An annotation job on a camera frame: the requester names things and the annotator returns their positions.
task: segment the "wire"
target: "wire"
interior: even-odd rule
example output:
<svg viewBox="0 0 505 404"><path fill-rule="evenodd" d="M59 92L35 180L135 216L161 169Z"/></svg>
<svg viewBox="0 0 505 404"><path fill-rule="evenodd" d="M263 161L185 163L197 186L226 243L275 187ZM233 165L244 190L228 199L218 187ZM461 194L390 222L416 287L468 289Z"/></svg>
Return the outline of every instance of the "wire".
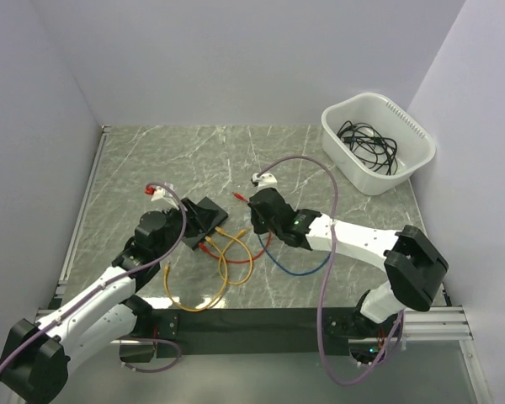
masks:
<svg viewBox="0 0 505 404"><path fill-rule="evenodd" d="M114 282L123 279L127 276L131 276L132 274L136 274L140 271L143 271L145 269L152 268L154 265L157 265L160 263L163 259L168 257L178 246L178 244L182 241L183 235L185 234L185 228L187 226L187 215L186 215L186 209L185 205L179 198L179 196L174 192L173 189L171 189L168 185L165 183L159 183L159 182L150 182L148 183L147 187L150 186L156 186L156 187L161 187L165 190L167 190L176 203L178 204L179 211L182 215L182 228L181 231L179 232L178 239L176 242L166 251L161 257L154 259L153 261L150 261L149 263L145 263L143 265L140 265L136 268L130 269L129 271L126 271L120 275L116 275L113 278L107 280L105 283L98 285L94 289L90 290L82 299L80 299L76 304L71 306L68 310L64 311L59 319L54 320L53 322L49 323L48 326L43 327L40 329L38 332L36 332L32 337L28 338L26 341L21 343L1 364L0 364L0 374L6 369L11 362L20 354L22 353L31 343L33 343L37 338L41 337L42 335L48 333L50 330L52 330L54 327L56 327L60 322L63 322L66 320L68 317L70 317L72 314L76 313L79 309L81 309L86 303L88 303L97 293L99 293L101 290L104 290L106 287L109 285L113 284Z"/></svg>
<svg viewBox="0 0 505 404"><path fill-rule="evenodd" d="M196 307L187 307L187 306L184 306L184 305L178 303L173 298L172 294L170 293L170 290L168 289L168 274L170 273L170 263L167 263L165 265L165 270L163 272L162 284L163 284L163 286L165 288L165 291L167 292L168 298L170 299L170 301L174 305L176 305L180 309L188 311L190 313L198 313L198 312L207 310L210 307L216 305L217 302L221 299L221 297L225 293L225 289L226 289L226 287L228 285L228 263L226 262L225 254L222 253L222 251L216 246L216 244L214 243L213 240L211 240L210 237L206 237L205 240L209 244L211 244L215 250L217 250L217 252L221 255L222 261L223 261L223 263L225 265L225 276L223 277L223 283L222 283L221 289L217 292L216 295L213 296L213 299L211 299L211 301L207 305L205 305L204 307L196 308Z"/></svg>
<svg viewBox="0 0 505 404"><path fill-rule="evenodd" d="M250 278L251 278L251 275L253 274L253 269L254 269L254 260L253 260L253 256L251 254L251 250L249 250L249 248L245 245L244 242L242 242L239 237L243 237L243 235L247 232L247 230L241 230L236 237L234 236L231 236L230 234L227 234L225 233L225 231L223 231L220 227L216 227L215 228L215 231L217 231L219 234L221 234L222 236L224 237L228 237L230 238L230 241L228 242L228 244L226 244L226 247L222 250L222 254L221 254L221 257L219 258L219 263L218 263L218 269L219 269L219 275L221 276L221 278L224 279L224 275L222 274L222 270L221 270L221 264L223 262L223 257L225 257L225 254L226 254L226 250L228 250L228 248L231 247L231 245L234 243L234 242L237 242L238 244L240 244L243 248L245 248L245 251L247 252L247 255L249 256L249 272L247 273L247 275L245 276L245 278L243 278L242 280L238 281L238 282L232 282L230 280L228 280L228 284L231 284L233 286L238 286L240 284L244 284L245 282L247 282Z"/></svg>
<svg viewBox="0 0 505 404"><path fill-rule="evenodd" d="M133 337L123 337L123 338L120 338L120 341L121 340L125 340L125 341L138 341L139 343L153 343L156 346L156 348L157 348L157 344L158 343L165 343L166 345L170 345L171 347L175 348L176 351L177 351L176 358L170 364L167 364L167 365L163 366L162 368L157 368L157 369L142 369L142 368L137 368L137 367L133 366L132 364L127 364L125 362L122 362L122 365L124 367L126 367L127 369L131 369L134 372L138 372L138 373L159 373L159 372L163 372L165 370L168 370L168 369L172 368L181 359L181 357L182 357L182 349L174 341L168 341L166 339L159 339L159 338L133 338Z"/></svg>
<svg viewBox="0 0 505 404"><path fill-rule="evenodd" d="M372 136L366 133L365 130L367 132L371 131ZM394 139L380 135L369 124L353 124L351 120L344 122L337 132L337 137L369 170L377 173L385 168L385 175L396 174L398 170L398 161L396 160L398 145ZM359 155L359 149L364 150L365 154L375 157L375 160L371 161L368 155L367 158Z"/></svg>
<svg viewBox="0 0 505 404"><path fill-rule="evenodd" d="M269 233L268 235L268 240L266 242L266 247L269 247L269 244L271 244L271 240L272 240L272 234ZM208 254L210 257L214 258L214 259L219 259L220 256L218 255L215 255L214 253L212 253L210 250L208 250L208 247L205 246L204 243L200 242L199 243L199 247L202 251L204 251L206 254ZM252 260L253 261L256 261L257 259L259 259L264 253L264 249L260 250L260 252L254 256L252 256ZM242 260L237 260L237 259L226 259L226 261L228 263L248 263L249 260L248 259L242 259Z"/></svg>
<svg viewBox="0 0 505 404"><path fill-rule="evenodd" d="M331 239L336 240L337 239L337 233L335 232L335 222L334 222L334 217L337 213L337 203L338 203L338 185L337 185L337 180L335 177L333 177L332 172L329 170L329 168L326 167L325 164L322 162L316 160L313 157L308 157L308 156L288 156L288 157L283 157L280 158L279 160L272 162L268 166L264 167L262 170L260 170L260 173L258 175L262 175L266 173L269 169L279 165L282 162L286 162L288 160L294 160L294 159L301 159L301 160L307 160L309 162L314 162L316 165L320 166L327 174L329 179L331 179L332 185L333 185L333 202L331 206L331 212L330 212L330 217L332 218L332 224L331 224ZM361 381L363 381L369 374L370 372L376 367L380 359L384 356L385 349L391 339L393 338L393 335L395 335L396 330L400 327L403 322L403 311L398 313L398 316L396 317L395 324L391 328L391 331L387 335L386 343L384 344L383 347L381 347L381 350L378 352L378 355L372 362L372 365L367 368L365 372L363 372L360 376L353 380L340 380L334 373L333 368L329 364L326 356L326 351L323 346L323 326L322 326L322 312L323 312L323 301L326 296L326 290L327 290L327 282L329 280L329 275L331 274L331 270L333 267L333 263L335 260L335 254L337 253L337 243L332 242L331 243L331 254L329 254L329 260L327 261L327 270L326 273L323 277L322 280L322 287L320 288L320 297L318 299L318 307L316 308L316 340L318 342L318 353L320 354L320 360L324 366L324 369L327 372L327 375L331 380L333 380L335 383L338 385L342 386L348 386L348 385L355 385Z"/></svg>
<svg viewBox="0 0 505 404"><path fill-rule="evenodd" d="M268 257L270 257L271 260L275 263L275 265L277 265L279 268L281 268L283 271L285 271L288 275L292 275L292 276L307 276L307 275L310 275L310 274L314 274L315 272L317 272L317 271L319 271L320 269L323 268L323 266L327 263L327 260L329 259L329 256L331 255L331 254L328 254L326 256L326 259L324 259L320 265L318 265L314 269L311 269L310 271L305 271L305 272L301 272L301 273L292 272L289 269L285 268L282 263L280 263L279 261L277 261L277 258L275 258L271 254L271 252L269 252L268 246L267 245L266 246L263 245L262 238L260 237L260 235L258 234L257 236L258 236L258 241L260 242L260 245L262 246L263 250L266 252L266 254L268 255Z"/></svg>

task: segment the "black cable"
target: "black cable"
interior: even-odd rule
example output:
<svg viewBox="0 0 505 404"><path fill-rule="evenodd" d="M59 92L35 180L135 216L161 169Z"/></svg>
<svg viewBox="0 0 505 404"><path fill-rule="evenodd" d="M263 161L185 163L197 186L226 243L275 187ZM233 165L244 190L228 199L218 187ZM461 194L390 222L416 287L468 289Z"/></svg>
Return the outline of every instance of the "black cable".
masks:
<svg viewBox="0 0 505 404"><path fill-rule="evenodd" d="M394 139L380 135L369 124L353 124L351 120L344 122L337 132L337 137L369 170L377 173L384 168L385 175L396 174L398 145ZM359 155L359 149L368 153L369 156Z"/></svg>

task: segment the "table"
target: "table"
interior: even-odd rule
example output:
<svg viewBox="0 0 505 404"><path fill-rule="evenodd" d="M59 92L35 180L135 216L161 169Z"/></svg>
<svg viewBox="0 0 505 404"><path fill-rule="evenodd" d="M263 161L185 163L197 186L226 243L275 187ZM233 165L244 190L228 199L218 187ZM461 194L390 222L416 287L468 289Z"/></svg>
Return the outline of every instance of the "table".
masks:
<svg viewBox="0 0 505 404"><path fill-rule="evenodd" d="M250 196L255 192L250 178L261 167L280 157L307 155L325 162L338 181L338 219L379 229L401 229L405 224L423 229L409 181L379 196L361 194L322 150L319 125L115 126L104 136L104 148L89 185L84 219L67 269L64 301L110 265L143 213L161 209L143 192L145 184L152 180L174 184L181 197L187 196L193 202L208 196L229 214L224 229L236 234L249 227L250 220L247 206L232 191ZM271 173L279 181L279 192L294 208L329 211L332 185L318 166L302 160L285 162ZM227 243L220 235L213 238L220 246ZM253 252L259 251L258 240L251 231L242 240ZM315 268L326 257L325 252L291 248L279 240L274 240L269 249L295 272ZM233 247L228 256L246 257L239 247ZM217 262L204 252L181 245L170 259L169 286L182 304L200 307L221 287ZM232 265L231 279L241 279L247 270L248 265ZM306 277L289 276L264 254L255 262L250 280L229 287L216 307L315 307L322 276L323 271ZM366 290L385 280L386 275L377 268L339 255L325 306L355 306ZM171 306L161 274L138 295L155 308ZM434 304L445 305L441 293Z"/></svg>

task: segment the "white wall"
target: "white wall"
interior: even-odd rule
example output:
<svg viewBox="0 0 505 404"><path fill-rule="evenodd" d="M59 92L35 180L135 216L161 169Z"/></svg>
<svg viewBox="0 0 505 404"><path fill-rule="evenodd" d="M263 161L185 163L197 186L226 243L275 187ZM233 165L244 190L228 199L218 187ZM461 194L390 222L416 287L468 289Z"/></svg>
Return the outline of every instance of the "white wall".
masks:
<svg viewBox="0 0 505 404"><path fill-rule="evenodd" d="M0 0L0 353L52 296L99 133L32 4Z"/></svg>
<svg viewBox="0 0 505 404"><path fill-rule="evenodd" d="M464 0L32 0L99 122L318 123L403 108Z"/></svg>
<svg viewBox="0 0 505 404"><path fill-rule="evenodd" d="M505 403L505 0L467 0L409 109L438 154L415 176L497 403Z"/></svg>

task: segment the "marble tabletop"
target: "marble tabletop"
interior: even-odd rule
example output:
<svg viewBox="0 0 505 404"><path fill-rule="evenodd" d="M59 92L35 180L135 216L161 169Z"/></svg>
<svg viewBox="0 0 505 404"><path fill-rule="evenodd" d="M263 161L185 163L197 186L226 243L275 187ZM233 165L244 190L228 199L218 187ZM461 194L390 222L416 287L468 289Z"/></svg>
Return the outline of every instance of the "marble tabletop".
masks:
<svg viewBox="0 0 505 404"><path fill-rule="evenodd" d="M302 154L325 162L340 189L337 218L379 229L401 229L405 224L423 228L409 181L379 196L361 194L338 171L322 150L319 125L221 125L221 126L115 126L106 135L77 248L67 280L64 301L92 283L122 250L141 215L161 209L144 192L149 181L172 183L178 194L198 202L205 196L229 214L223 228L236 234L250 226L248 207L232 196L255 192L250 178L259 168L284 156ZM285 162L271 173L278 190L294 208L328 212L332 185L316 165L305 161ZM224 246L227 240L213 238ZM242 240L253 253L260 246L250 231ZM269 248L286 267L295 272L315 268L325 252L310 252L274 240ZM246 257L233 247L229 258ZM217 262L199 249L180 245L170 256L169 287L186 306L200 307L221 287ZM231 279L241 279L248 265L231 265ZM255 262L252 277L243 285L229 286L217 307L267 308L315 307L324 271L292 277L276 267L265 254ZM385 273L368 264L338 255L327 288L326 306L354 306L359 297L386 281ZM171 302L158 274L139 293L156 308ZM441 295L435 304L444 306Z"/></svg>

